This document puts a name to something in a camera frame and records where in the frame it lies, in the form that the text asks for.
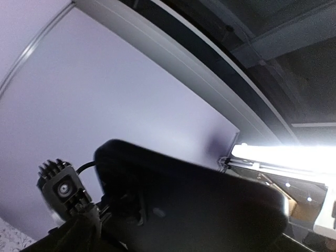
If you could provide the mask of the black smartphone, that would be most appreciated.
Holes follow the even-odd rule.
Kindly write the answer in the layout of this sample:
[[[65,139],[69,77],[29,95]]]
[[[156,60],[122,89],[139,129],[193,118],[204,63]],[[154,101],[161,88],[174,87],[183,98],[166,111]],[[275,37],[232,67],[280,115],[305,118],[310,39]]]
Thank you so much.
[[[259,182],[121,140],[94,161],[107,231],[130,251],[265,251],[288,223],[285,197]]]

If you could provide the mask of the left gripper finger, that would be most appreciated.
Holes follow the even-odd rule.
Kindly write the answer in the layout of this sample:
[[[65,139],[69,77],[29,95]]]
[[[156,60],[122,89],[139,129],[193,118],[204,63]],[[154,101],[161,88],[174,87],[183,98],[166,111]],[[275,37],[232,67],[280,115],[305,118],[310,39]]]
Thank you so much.
[[[75,216],[23,251],[125,251],[125,248],[103,240],[89,218]]]

